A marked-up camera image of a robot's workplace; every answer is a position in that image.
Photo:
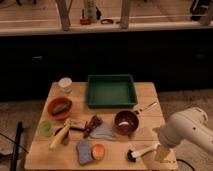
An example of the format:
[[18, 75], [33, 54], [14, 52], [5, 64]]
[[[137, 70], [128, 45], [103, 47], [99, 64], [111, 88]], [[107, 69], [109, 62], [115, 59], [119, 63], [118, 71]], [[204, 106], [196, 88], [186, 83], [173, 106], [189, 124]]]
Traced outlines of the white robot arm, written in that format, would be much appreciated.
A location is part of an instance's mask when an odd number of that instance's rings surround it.
[[213, 131], [205, 126], [207, 122], [207, 113], [199, 107], [172, 114], [163, 125], [153, 129], [159, 141], [155, 160], [163, 162], [170, 151], [183, 140], [197, 145], [213, 156]]

